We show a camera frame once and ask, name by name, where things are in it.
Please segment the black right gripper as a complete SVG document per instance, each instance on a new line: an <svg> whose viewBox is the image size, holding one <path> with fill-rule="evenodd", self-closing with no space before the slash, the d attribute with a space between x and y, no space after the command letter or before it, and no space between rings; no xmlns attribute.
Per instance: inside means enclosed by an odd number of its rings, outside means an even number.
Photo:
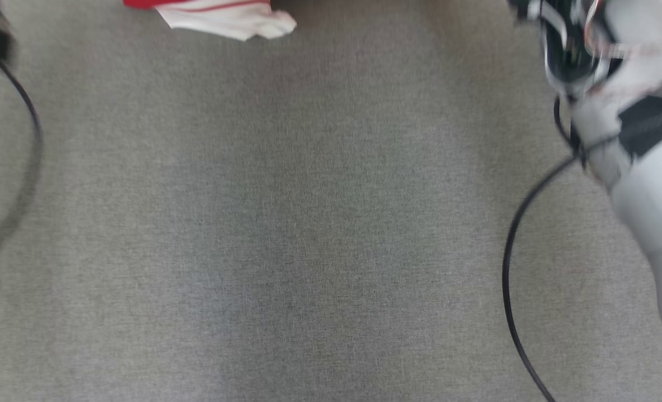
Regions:
<svg viewBox="0 0 662 402"><path fill-rule="evenodd" d="M507 0L517 21L535 21L542 15L544 0Z"/></svg>

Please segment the red jersey with black number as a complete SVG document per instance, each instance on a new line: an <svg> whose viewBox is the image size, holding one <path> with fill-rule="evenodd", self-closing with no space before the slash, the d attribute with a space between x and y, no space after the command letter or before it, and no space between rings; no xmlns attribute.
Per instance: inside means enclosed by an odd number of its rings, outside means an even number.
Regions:
<svg viewBox="0 0 662 402"><path fill-rule="evenodd" d="M297 21L272 7L270 0L122 0L128 8L157 11L172 30L248 41L291 34Z"/></svg>

